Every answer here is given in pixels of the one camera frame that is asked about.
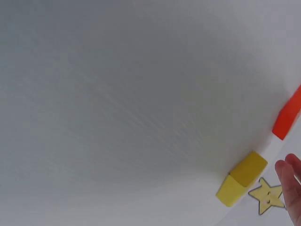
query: star cutout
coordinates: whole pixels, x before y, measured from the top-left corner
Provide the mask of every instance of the star cutout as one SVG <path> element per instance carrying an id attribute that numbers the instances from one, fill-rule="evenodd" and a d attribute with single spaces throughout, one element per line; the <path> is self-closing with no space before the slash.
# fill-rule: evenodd
<path id="1" fill-rule="evenodd" d="M 281 185 L 270 186 L 264 178 L 259 179 L 260 187 L 249 191 L 249 195 L 259 201 L 259 215 L 267 211 L 271 206 L 285 208 L 279 197 L 282 194 Z"/>

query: wooden block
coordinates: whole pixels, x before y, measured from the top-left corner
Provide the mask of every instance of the wooden block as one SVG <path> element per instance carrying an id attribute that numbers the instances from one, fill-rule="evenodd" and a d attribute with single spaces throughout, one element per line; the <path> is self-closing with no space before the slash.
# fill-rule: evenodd
<path id="1" fill-rule="evenodd" d="M 268 162 L 258 153 L 251 152 L 233 170 L 230 175 L 243 187 L 250 187 L 267 166 Z"/>
<path id="2" fill-rule="evenodd" d="M 272 132 L 281 140 L 283 140 L 290 131 L 294 122 L 298 119 L 300 110 L 301 86 L 299 86 L 294 95 L 289 99 L 286 105 L 279 112 Z"/>
<path id="3" fill-rule="evenodd" d="M 224 180 L 216 197 L 227 207 L 233 206 L 247 192 L 247 188 L 238 183 L 231 175 Z"/>

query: orange block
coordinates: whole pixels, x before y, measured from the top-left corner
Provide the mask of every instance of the orange block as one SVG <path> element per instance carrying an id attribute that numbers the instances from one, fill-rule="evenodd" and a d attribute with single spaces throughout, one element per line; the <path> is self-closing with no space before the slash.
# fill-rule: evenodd
<path id="1" fill-rule="evenodd" d="M 299 86 L 294 95 L 289 99 L 289 101 L 279 112 L 272 132 L 281 140 L 283 140 L 290 131 L 294 122 L 298 119 L 300 110 L 301 86 Z"/>

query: yellow block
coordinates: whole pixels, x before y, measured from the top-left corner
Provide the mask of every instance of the yellow block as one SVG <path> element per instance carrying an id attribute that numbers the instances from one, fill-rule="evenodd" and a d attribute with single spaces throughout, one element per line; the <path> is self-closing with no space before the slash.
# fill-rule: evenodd
<path id="1" fill-rule="evenodd" d="M 251 152 L 229 173 L 216 197 L 231 207 L 247 192 L 267 164 L 259 154 Z"/>
<path id="2" fill-rule="evenodd" d="M 233 206 L 247 192 L 247 188 L 239 184 L 231 175 L 224 180 L 216 197 L 227 207 Z"/>
<path id="3" fill-rule="evenodd" d="M 243 187 L 250 187 L 267 164 L 268 162 L 259 154 L 251 152 L 230 172 L 230 175 Z"/>

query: white surface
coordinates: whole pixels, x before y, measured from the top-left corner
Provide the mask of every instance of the white surface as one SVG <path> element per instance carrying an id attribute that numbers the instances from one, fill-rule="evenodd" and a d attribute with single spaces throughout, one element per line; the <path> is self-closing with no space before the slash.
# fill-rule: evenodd
<path id="1" fill-rule="evenodd" d="M 0 3 L 0 223 L 202 225 L 301 83 L 299 1 Z"/>

